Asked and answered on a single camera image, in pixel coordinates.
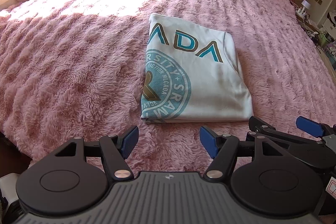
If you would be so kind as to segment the white printed sweatshirt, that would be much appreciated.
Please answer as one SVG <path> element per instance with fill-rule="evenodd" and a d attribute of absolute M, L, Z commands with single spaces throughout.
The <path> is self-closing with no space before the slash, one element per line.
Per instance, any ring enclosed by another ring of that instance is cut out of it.
<path fill-rule="evenodd" d="M 231 34 L 159 14 L 149 23 L 141 119 L 242 122 L 253 115 Z"/>

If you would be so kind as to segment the pink fluffy bed blanket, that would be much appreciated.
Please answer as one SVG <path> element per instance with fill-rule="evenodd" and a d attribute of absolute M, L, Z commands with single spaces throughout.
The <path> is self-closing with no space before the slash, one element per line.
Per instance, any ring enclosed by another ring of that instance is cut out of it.
<path fill-rule="evenodd" d="M 200 124 L 140 118 L 152 13 L 229 32 L 254 114 L 276 129 L 335 124 L 335 83 L 289 0 L 29 0 L 1 12 L 1 132 L 36 163 L 136 125 L 134 172 L 204 171 Z"/>

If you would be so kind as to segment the white wardrobe shelf unit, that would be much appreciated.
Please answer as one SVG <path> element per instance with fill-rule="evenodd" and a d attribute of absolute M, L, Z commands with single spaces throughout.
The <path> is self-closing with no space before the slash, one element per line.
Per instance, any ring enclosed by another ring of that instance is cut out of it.
<path fill-rule="evenodd" d="M 327 17 L 322 24 L 324 30 L 335 40 L 336 39 L 336 14 L 335 10 L 327 13 Z"/>

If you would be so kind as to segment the white bedside lamp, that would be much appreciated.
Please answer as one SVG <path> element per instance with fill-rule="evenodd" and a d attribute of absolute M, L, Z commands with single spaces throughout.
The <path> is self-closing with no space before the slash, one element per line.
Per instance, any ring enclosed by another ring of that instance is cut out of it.
<path fill-rule="evenodd" d="M 303 0 L 301 2 L 301 8 L 298 10 L 298 14 L 303 17 L 305 15 L 306 10 L 309 10 L 311 7 L 311 4 L 307 0 Z"/>

